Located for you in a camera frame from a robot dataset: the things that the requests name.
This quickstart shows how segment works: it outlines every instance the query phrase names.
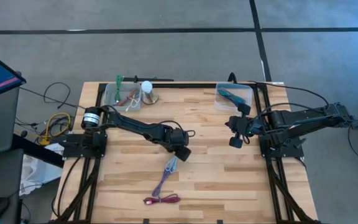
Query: wooden table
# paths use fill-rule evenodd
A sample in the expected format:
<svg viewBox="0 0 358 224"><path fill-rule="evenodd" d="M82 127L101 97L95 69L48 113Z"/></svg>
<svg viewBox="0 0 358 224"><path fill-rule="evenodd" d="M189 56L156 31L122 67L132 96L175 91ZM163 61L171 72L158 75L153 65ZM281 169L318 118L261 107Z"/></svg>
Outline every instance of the wooden table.
<svg viewBox="0 0 358 224"><path fill-rule="evenodd" d="M98 87L98 82L84 83L81 106L95 105ZM196 136L190 139L190 157L186 162L178 162L178 172L162 188L162 197L177 193L181 202L144 205L143 199L151 197L173 154L142 136L112 128L107 130L108 146L101 161L92 222L142 223L144 218L149 218L151 223L216 223L216 220L275 223L266 164L257 137L251 138L249 145L243 144L242 149L229 146L233 134L224 123L235 113L214 108L215 89L158 88L157 91L160 98L156 104L143 104L140 111L123 114L146 123L172 119L183 129L196 130ZM271 104L288 102L284 88L269 86L268 93ZM289 110L289 106L276 109ZM77 111L76 133L83 132L80 127L83 113L83 109ZM250 115L256 115L255 106ZM62 211L78 191L82 161L68 179ZM61 180L73 162L74 159L65 162ZM317 219L305 168L293 158L285 158L283 162L290 193L306 214ZM84 198L82 218L88 196ZM285 218L282 198L280 205Z"/></svg>

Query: red cable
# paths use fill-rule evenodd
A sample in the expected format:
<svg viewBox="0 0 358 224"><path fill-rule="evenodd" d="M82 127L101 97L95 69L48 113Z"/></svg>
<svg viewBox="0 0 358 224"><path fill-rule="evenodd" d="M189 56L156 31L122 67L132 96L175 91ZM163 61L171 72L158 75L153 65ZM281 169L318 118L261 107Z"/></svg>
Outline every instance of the red cable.
<svg viewBox="0 0 358 224"><path fill-rule="evenodd" d="M144 200L145 205L152 205L154 203L177 203L180 202L180 197L178 194L171 194L166 196L165 198L152 198L148 197Z"/></svg>

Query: clear plastic container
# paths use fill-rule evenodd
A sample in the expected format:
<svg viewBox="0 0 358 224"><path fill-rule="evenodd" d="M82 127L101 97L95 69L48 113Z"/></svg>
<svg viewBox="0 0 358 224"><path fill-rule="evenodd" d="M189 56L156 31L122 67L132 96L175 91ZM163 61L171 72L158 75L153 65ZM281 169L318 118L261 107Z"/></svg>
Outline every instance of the clear plastic container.
<svg viewBox="0 0 358 224"><path fill-rule="evenodd" d="M238 85L229 82L219 82L215 89L215 108L218 110L238 112L237 106L229 99L223 97L218 90L222 88L225 93L236 95L245 101L245 104L252 107L252 88L247 85Z"/></svg>
<svg viewBox="0 0 358 224"><path fill-rule="evenodd" d="M125 97L129 95L132 90L138 90L138 93L135 95L135 101L128 100L123 106L114 106L116 99L116 92L117 92L117 85L115 83L109 83L106 85L106 89L104 91L104 104L114 106L115 109L118 111L138 111L140 110L140 105L142 104L142 100L140 100L141 96L141 89L139 83L121 83L119 88L119 94L121 99L123 100Z"/></svg>

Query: concrete floor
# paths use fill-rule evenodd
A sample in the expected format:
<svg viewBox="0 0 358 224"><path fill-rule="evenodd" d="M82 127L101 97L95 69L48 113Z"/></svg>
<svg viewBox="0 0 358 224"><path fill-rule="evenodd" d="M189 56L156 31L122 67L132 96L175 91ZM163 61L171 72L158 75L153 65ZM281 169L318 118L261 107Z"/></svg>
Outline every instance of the concrete floor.
<svg viewBox="0 0 358 224"><path fill-rule="evenodd" d="M256 5L262 28L358 27L356 0L256 0ZM246 0L0 0L0 30L158 27L253 27L253 21ZM340 101L358 118L358 32L264 33L263 38L273 81ZM71 103L78 102L83 82L113 81L116 75L224 81L235 72L238 80L264 80L251 32L0 35L0 59L23 73L26 88L43 92L52 82L67 83ZM51 91L56 98L65 94L58 86ZM291 102L322 104L298 91L288 96ZM35 122L57 111L75 113L56 106L22 91L17 116ZM358 157L346 134L325 129L306 137L311 191L325 223L358 223ZM358 150L358 131L352 142ZM32 222L50 218L57 185L25 198Z"/></svg>

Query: purple cable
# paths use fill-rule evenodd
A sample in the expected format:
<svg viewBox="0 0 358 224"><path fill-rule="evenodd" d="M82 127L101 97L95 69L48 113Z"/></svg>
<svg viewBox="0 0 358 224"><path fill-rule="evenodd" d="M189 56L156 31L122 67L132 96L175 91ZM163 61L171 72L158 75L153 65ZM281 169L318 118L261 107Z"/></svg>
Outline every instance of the purple cable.
<svg viewBox="0 0 358 224"><path fill-rule="evenodd" d="M171 174L172 174L171 172L164 170L164 173L162 174L162 178L161 178L159 185L153 190L153 193L152 193L153 197L157 197L157 196L159 197L161 188L162 188L162 184L164 183L164 181L166 181L168 179L168 177Z"/></svg>

